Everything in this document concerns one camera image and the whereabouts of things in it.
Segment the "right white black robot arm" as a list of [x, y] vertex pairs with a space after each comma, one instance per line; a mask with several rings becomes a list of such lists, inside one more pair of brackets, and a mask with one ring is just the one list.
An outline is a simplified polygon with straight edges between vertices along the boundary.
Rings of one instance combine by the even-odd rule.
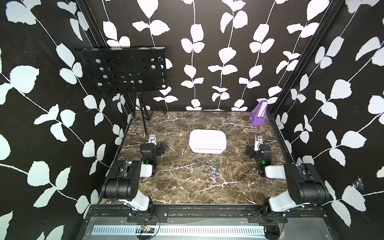
[[312, 164], [272, 164], [270, 146], [261, 144], [257, 148], [247, 146], [246, 156], [255, 159], [257, 172], [263, 178], [285, 180], [287, 190], [267, 200], [272, 212], [281, 213], [311, 205], [319, 206], [331, 199], [325, 182]]

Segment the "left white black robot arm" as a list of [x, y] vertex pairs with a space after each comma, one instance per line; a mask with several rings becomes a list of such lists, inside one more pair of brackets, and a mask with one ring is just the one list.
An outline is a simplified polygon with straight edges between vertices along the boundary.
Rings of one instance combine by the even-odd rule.
[[155, 175], [158, 157], [165, 153], [163, 145], [146, 143], [140, 146], [138, 161], [114, 161], [101, 188], [103, 199], [117, 200], [136, 212], [153, 212], [153, 201], [139, 190], [140, 179]]

